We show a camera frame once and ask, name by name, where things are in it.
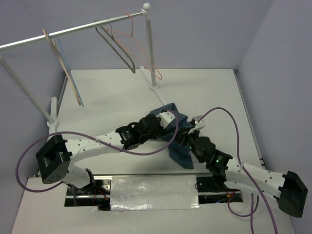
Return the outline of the blue t shirt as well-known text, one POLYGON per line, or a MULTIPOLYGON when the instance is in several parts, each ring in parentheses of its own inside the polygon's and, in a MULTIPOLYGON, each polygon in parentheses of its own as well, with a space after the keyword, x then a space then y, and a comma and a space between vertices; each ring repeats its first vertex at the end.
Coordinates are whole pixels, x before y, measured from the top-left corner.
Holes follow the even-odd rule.
MULTIPOLYGON (((162 107, 154 109, 154 110, 150 111, 150 114, 157 115, 157 114, 161 113, 163 109, 169 109, 169 110, 172 110, 173 112, 175 112, 177 119, 178 119, 179 129, 181 129, 181 128, 187 128, 187 129, 192 128, 191 123, 188 121, 188 116, 180 113, 174 103, 169 103, 169 104, 166 104, 162 107)), ((176 127, 176 123, 175 123, 175 121, 172 121, 170 123, 170 125, 166 128, 165 132, 160 134, 157 137, 157 140, 169 142, 174 135, 175 127, 176 127)), ((188 146, 181 147, 174 140, 168 146, 168 150, 169 150, 169 157, 174 162, 176 162, 179 166, 181 166, 184 169, 193 169, 194 168, 192 158, 190 155, 190 149, 188 146)))

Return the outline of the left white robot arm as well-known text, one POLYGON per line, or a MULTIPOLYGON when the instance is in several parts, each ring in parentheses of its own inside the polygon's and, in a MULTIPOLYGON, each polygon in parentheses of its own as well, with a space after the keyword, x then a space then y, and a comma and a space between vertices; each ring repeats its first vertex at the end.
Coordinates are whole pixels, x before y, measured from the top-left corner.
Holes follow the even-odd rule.
POLYGON ((168 125, 162 114, 149 114, 139 122, 94 139, 64 139, 61 134, 55 135, 36 154, 42 182, 60 181, 90 194, 96 187, 94 176, 90 169, 80 168, 75 163, 102 154, 136 149, 146 141, 156 139, 168 125))

